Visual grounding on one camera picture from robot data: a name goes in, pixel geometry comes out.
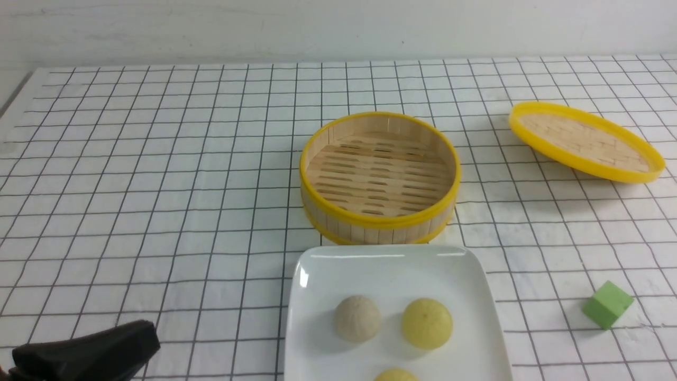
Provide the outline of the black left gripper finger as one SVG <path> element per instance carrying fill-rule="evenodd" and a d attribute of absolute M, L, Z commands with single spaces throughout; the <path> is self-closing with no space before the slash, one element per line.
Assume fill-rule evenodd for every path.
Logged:
<path fill-rule="evenodd" d="M 139 319 L 75 339 L 12 350 L 9 380 L 131 380 L 160 349 L 154 323 Z"/>

